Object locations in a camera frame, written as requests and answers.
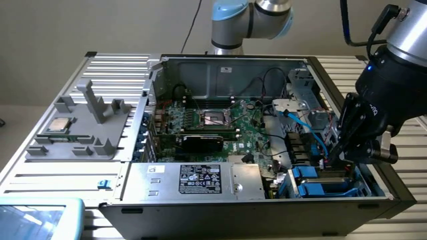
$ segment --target white slatted table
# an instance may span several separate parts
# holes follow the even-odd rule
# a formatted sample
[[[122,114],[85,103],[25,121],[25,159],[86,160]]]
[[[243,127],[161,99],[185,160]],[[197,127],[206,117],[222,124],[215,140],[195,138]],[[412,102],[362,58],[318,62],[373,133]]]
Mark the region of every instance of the white slatted table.
[[[344,96],[356,92],[356,81],[366,67],[366,63],[354,56],[318,56],[318,59],[334,80]],[[85,62],[82,71],[77,71],[63,88],[62,94],[71,94],[78,103],[85,103],[85,97],[73,88],[78,76],[94,81],[94,92],[110,102],[123,98],[133,104],[133,113],[139,103],[145,81],[149,77],[151,61],[159,60],[159,55],[150,54],[98,54],[91,62]],[[53,111],[49,108],[46,117]],[[131,113],[127,126],[133,124]],[[393,219],[377,219],[357,229],[348,237],[290,238],[302,240],[424,240],[427,239],[427,120],[410,119],[393,138],[398,146],[400,161],[394,165],[406,186],[414,194],[418,204],[397,215]],[[113,227],[103,214],[97,209],[101,200],[114,196],[114,191],[98,190],[97,183],[102,179],[118,180],[126,163],[119,157],[109,162],[27,162],[23,148],[18,150],[5,171],[0,174],[0,193],[14,196],[70,196],[85,198],[86,210],[83,239],[119,240],[122,235]]]

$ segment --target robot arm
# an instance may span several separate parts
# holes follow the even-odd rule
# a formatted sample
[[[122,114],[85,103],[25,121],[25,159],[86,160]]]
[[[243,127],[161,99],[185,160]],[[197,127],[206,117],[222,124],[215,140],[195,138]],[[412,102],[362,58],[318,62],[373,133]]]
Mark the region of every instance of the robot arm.
[[[372,45],[389,21],[397,24],[372,55]],[[340,119],[338,144],[331,164],[340,159],[356,163],[394,164],[392,144],[406,120],[427,114],[427,0],[413,0],[409,8],[389,5],[368,42],[370,62],[349,93]]]
[[[243,39],[274,39],[293,25],[290,0],[218,0],[213,6],[213,54],[242,55]]]

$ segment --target warning label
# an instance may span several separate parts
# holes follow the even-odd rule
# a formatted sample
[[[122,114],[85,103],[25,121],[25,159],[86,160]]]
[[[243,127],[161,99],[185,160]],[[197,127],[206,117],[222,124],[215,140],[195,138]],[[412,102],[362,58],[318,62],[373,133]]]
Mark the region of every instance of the warning label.
[[[221,165],[181,165],[179,192],[182,194],[221,194]]]

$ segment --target green circuit board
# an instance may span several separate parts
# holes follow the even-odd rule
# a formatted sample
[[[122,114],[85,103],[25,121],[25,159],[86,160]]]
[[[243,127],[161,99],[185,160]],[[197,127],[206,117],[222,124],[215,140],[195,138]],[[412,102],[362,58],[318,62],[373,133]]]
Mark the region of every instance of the green circuit board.
[[[233,123],[227,126],[223,125],[202,125],[201,121],[205,121],[201,117],[199,109],[186,109],[186,107],[174,102],[167,108],[166,113],[169,115],[166,119],[166,124],[163,129],[161,129],[159,145],[161,151],[158,152],[158,162],[159,163],[173,163],[173,162],[234,162],[242,163],[242,158],[247,154],[254,155],[254,161],[259,164],[262,174],[269,175],[269,166],[273,164],[273,158],[265,156],[261,153],[261,147],[269,141],[269,137],[261,134],[266,130],[263,128],[255,128],[251,120],[254,119],[261,122],[263,117],[262,111],[257,108],[247,109],[246,105],[255,102],[249,99],[245,100],[246,104],[238,104],[230,109],[230,120]],[[218,112],[218,109],[203,109],[207,112]],[[186,158],[181,159],[177,156],[177,137],[183,134],[183,130],[203,130],[201,133],[207,132],[207,135],[219,135],[225,137],[223,150],[221,152],[214,152],[211,154],[189,154]],[[271,155],[270,149],[265,149],[263,152]]]

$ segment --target white sticker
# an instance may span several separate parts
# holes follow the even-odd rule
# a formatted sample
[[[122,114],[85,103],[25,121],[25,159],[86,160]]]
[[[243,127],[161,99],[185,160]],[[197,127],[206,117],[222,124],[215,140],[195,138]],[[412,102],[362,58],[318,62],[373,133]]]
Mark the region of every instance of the white sticker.
[[[163,174],[166,172],[165,165],[150,165],[147,169],[149,174]]]
[[[222,67],[221,68],[221,72],[222,73],[231,73],[234,71],[234,68],[233,67]]]

